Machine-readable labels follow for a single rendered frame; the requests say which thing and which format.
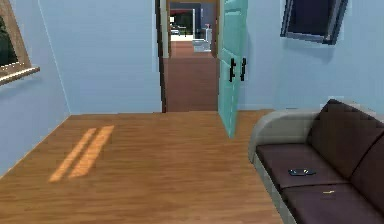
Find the teal room door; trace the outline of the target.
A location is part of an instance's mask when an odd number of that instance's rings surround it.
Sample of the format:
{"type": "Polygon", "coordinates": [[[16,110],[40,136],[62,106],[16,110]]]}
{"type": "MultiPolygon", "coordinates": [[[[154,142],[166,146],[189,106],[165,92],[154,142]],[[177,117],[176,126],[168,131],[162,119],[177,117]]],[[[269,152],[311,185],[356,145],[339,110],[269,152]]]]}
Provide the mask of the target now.
{"type": "Polygon", "coordinates": [[[233,138],[236,131],[240,74],[246,38],[248,0],[222,0],[219,47],[218,112],[226,133],[233,138]],[[230,60],[235,59],[235,77],[229,82],[230,60]]]}

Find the small black remote control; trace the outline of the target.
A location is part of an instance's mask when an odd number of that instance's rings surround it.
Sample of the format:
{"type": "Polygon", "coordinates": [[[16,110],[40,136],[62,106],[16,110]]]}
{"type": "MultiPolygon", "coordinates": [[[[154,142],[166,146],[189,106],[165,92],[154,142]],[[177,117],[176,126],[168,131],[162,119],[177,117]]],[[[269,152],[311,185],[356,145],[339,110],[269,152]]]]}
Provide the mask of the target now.
{"type": "Polygon", "coordinates": [[[289,169],[288,173],[291,176],[310,176],[315,175],[316,171],[310,169],[289,169]]]}

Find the grey sofa with brown cushions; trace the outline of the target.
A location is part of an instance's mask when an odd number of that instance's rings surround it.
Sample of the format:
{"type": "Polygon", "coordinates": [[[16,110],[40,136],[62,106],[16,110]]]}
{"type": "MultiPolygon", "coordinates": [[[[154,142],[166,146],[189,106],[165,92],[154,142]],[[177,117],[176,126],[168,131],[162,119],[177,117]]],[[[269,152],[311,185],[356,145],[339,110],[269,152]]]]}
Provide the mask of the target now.
{"type": "Polygon", "coordinates": [[[253,127],[248,158],[283,224],[384,224],[384,115],[336,99],[274,111],[253,127]],[[303,168],[316,174],[288,173],[303,168]]]}

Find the wooden framed window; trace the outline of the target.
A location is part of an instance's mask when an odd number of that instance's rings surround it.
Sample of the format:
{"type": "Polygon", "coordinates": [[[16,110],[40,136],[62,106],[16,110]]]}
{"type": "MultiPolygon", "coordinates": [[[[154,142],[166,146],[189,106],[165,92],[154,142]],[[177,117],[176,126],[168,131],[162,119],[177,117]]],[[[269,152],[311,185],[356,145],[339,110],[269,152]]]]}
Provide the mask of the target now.
{"type": "Polygon", "coordinates": [[[0,86],[39,71],[31,64],[10,0],[0,0],[0,86]]]}

